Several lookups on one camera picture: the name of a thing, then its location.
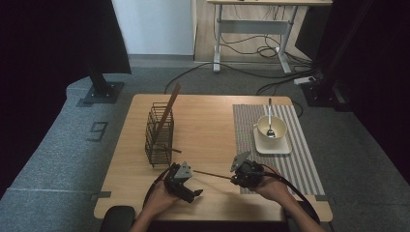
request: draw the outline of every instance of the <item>white wall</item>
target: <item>white wall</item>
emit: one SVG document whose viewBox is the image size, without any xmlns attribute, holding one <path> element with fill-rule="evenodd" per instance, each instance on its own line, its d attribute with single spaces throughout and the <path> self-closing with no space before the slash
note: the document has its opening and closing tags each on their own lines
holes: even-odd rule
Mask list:
<svg viewBox="0 0 410 232">
<path fill-rule="evenodd" d="M 191 0 L 112 0 L 129 54 L 193 55 Z"/>
</svg>

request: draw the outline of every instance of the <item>wire basket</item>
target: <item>wire basket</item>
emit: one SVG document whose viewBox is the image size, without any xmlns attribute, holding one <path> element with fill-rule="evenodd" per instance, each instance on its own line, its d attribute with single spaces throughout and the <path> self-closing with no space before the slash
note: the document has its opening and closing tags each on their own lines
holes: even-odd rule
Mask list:
<svg viewBox="0 0 410 232">
<path fill-rule="evenodd" d="M 172 109 L 169 112 L 160 133 L 156 132 L 167 103 L 154 102 L 148 114 L 147 128 L 145 131 L 145 153 L 153 167 L 156 164 L 171 165 L 172 161 L 172 138 L 174 132 L 174 118 Z"/>
</svg>

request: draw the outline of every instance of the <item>ribbed mat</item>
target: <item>ribbed mat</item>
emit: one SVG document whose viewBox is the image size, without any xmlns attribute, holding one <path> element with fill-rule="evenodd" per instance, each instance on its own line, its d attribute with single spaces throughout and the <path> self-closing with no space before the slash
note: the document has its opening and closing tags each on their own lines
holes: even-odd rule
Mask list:
<svg viewBox="0 0 410 232">
<path fill-rule="evenodd" d="M 281 175 L 302 194 L 324 195 L 295 108 L 293 105 L 273 105 L 273 113 L 288 127 L 292 152 L 288 155 L 259 154 L 253 138 L 253 125 L 261 116 L 268 114 L 268 105 L 234 104 L 237 153 L 250 151 L 249 160 L 277 167 Z M 252 192 L 247 188 L 241 188 L 241 193 Z"/>
</svg>

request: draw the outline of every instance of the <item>gray carpet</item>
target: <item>gray carpet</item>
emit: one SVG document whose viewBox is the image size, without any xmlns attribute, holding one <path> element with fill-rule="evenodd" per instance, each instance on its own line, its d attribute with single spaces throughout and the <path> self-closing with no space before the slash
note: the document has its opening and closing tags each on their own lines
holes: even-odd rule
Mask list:
<svg viewBox="0 0 410 232">
<path fill-rule="evenodd" d="M 103 185 L 132 97 L 162 94 L 168 81 L 188 69 L 132 68 L 132 75 L 105 74 L 108 81 L 125 82 L 115 104 L 83 107 L 78 103 L 91 81 L 83 78 L 70 85 L 61 113 L 1 199 L 0 231 L 99 231 L 95 194 Z M 273 79 L 227 68 L 216 74 L 207 67 L 177 82 L 181 94 L 255 95 Z M 303 107 L 301 126 L 331 202 L 335 231 L 410 231 L 410 188 L 355 115 L 308 107 L 301 88 L 292 82 L 281 84 L 276 95 Z M 103 126 L 100 138 L 97 130 Z M 331 225 L 324 227 L 331 231 Z"/>
</svg>

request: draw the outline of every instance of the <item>black curtain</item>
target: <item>black curtain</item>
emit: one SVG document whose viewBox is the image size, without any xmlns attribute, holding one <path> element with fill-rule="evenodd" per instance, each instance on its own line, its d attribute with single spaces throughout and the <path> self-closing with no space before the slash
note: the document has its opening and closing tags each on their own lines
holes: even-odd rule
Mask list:
<svg viewBox="0 0 410 232">
<path fill-rule="evenodd" d="M 131 73 L 110 0 L 9 1 L 0 10 L 1 191 L 35 152 L 66 88 L 101 73 Z"/>
<path fill-rule="evenodd" d="M 358 11 L 365 2 L 371 2 L 368 11 Z M 326 73 L 346 28 L 358 14 L 364 14 L 351 42 L 325 78 L 348 86 L 352 111 L 408 183 L 409 13 L 406 0 L 336 0 L 320 47 Z"/>
</svg>

